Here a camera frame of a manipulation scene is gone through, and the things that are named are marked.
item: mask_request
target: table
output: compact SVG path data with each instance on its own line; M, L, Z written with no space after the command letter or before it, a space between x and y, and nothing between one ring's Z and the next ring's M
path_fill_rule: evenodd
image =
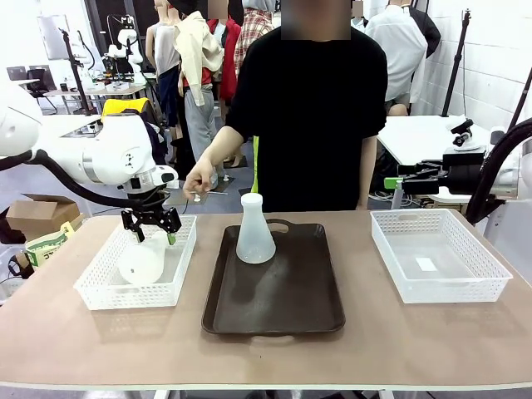
M395 116L388 117L386 127L378 139L401 165L415 165L423 160L441 160L444 152L452 147L456 135L446 124L449 118L441 116ZM490 143L490 132L474 125L473 137L482 145ZM392 208L400 207L402 190L396 190ZM434 201L445 204L467 204L470 195L452 195L446 187L440 188L438 195L429 195Z
M125 90L119 90L119 91L108 91L107 89L100 89L100 90L85 90L86 96L95 96L97 101L100 101L100 96L104 97L111 97L111 96L136 96L137 98L140 96L141 91L145 91L146 85L131 85L129 88ZM53 96L59 96L63 99L63 104L66 107L66 111L70 115L70 109L68 108L68 103L66 97L81 97L79 91L62 91L62 90L53 90L49 91L48 93L45 93L44 96L47 97L53 97Z
M224 228L239 224L240 214L199 216L177 306L91 312L72 286L121 224L119 216L98 216L0 308L0 383L127 391L532 386L532 288L465 221L514 275L497 303L402 303L372 242L368 212L269 216L325 226L343 330L250 339L202 330Z
M63 137L101 119L100 115L50 115L42 118L41 135Z
M35 83L36 81L39 81L38 79L21 79L20 81L14 81L19 86L25 86L29 85L30 83Z

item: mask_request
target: gray pants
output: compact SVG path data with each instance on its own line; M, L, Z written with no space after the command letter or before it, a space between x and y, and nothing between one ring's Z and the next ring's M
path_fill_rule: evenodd
M192 91L188 90L185 93L186 124L189 127L190 144L192 145L192 152L194 152L196 162L216 136L213 92L210 88L202 88L201 92L205 101L202 106L195 104ZM213 189L218 186L218 176L224 177L224 175L223 164L217 166L216 173L213 171L210 178Z

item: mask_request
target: black t-shirt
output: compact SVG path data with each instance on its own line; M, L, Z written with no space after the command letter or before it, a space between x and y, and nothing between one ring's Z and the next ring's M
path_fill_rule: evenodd
M283 40L248 49L226 125L259 138L265 212L357 207L362 140L386 124L387 60L370 37Z

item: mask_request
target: chair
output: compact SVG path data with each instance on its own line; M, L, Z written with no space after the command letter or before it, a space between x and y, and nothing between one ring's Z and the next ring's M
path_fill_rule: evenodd
M27 89L29 90L32 97L37 100L37 103L39 102L39 98L46 98L50 105L53 107L53 109L56 110L55 113L57 113L57 107L53 105L53 102L51 102L48 97L44 96L45 93L48 93L50 91L50 89L48 89L48 86L44 82L45 72L46 70L44 69L30 69L27 72L27 79L38 79L39 81L29 83L27 85Z

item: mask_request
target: cardboard box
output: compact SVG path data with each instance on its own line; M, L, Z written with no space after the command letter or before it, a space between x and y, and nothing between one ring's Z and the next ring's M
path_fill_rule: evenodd
M33 201L15 201L7 212L7 222L12 229L21 230L26 241L59 231L65 222L80 216L77 204L56 195L24 194Z

